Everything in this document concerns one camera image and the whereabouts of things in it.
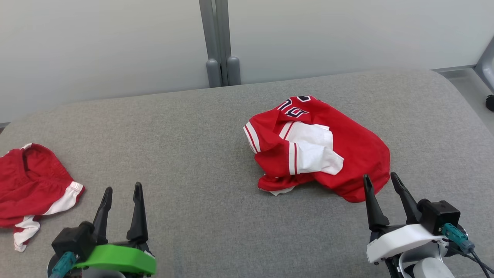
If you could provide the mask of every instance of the white sleeve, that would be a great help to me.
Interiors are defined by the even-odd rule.
[[[343,168],[343,157],[333,151],[333,135],[329,127],[307,125],[302,122],[289,122],[288,130],[280,136],[295,143],[296,172],[324,172],[338,174]]]

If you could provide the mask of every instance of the gray cushion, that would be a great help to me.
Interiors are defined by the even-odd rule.
[[[80,204],[41,220],[24,253],[0,232],[0,277],[44,277],[63,227],[92,221],[104,188],[114,189],[110,241],[125,239],[136,181],[144,186],[156,277],[388,277],[365,255],[364,203],[316,183],[273,196],[242,126],[292,95],[314,95],[375,132],[391,169],[417,200],[447,200],[477,253],[494,266],[493,138],[460,93],[430,71],[363,72],[302,80],[68,104],[13,122],[0,154],[28,142],[55,152],[86,186]],[[377,195],[392,224],[405,222],[388,184]],[[478,265],[445,259],[457,277]]]

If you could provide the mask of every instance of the cable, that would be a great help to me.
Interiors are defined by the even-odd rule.
[[[62,278],[67,274],[70,269],[76,264],[78,255],[73,252],[65,252],[63,256],[58,260],[56,265],[51,270],[50,278]]]
[[[468,251],[470,251],[470,253],[472,253],[472,255],[475,258],[475,260],[477,261],[477,263],[479,263],[479,265],[482,268],[482,271],[484,272],[484,274],[486,275],[486,277],[487,278],[491,278],[489,276],[489,273],[487,272],[486,267],[484,266],[484,263],[482,263],[482,261],[479,259],[479,256],[477,256],[477,254],[475,253],[475,251],[473,251],[473,248],[468,249]]]
[[[465,254],[465,253],[461,252],[460,250],[457,250],[457,249],[455,249],[455,248],[450,248],[449,246],[446,246],[446,248],[447,248],[448,250],[451,250],[452,252],[454,252],[454,253],[458,254],[458,255],[461,255],[461,256],[463,256],[463,257],[465,257],[465,258],[468,258],[468,259],[470,259],[470,260],[472,260],[472,261],[476,262],[477,264],[479,263],[479,262],[477,262],[477,261],[475,260],[475,258],[473,258],[472,256],[469,256],[469,255],[467,255],[467,254]],[[484,265],[484,267],[486,267],[486,269],[487,269],[488,271],[490,271],[492,274],[494,274],[494,270],[493,270],[492,268],[490,268],[489,266],[487,266],[487,265],[486,265],[486,264],[484,264],[484,263],[482,263],[482,264]]]

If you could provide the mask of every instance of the teal cable connector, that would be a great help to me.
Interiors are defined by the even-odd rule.
[[[77,258],[73,252],[65,252],[51,270],[50,278],[63,278],[76,264]]]
[[[460,249],[465,254],[470,253],[470,250],[473,250],[473,248],[475,248],[475,244],[473,244],[473,242],[469,241],[468,237],[464,233],[462,233],[460,230],[458,230],[457,227],[453,226],[451,223],[444,224],[442,233],[448,239],[450,239],[454,243],[458,244]]]

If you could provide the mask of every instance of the printed number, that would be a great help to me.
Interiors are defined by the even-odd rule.
[[[302,114],[307,114],[309,112],[306,112],[300,108],[293,107],[292,109],[288,110],[285,114],[290,117],[298,118]]]
[[[287,108],[290,105],[291,105],[291,99],[287,99],[280,105],[280,107],[278,107],[278,110],[283,111],[283,109]]]

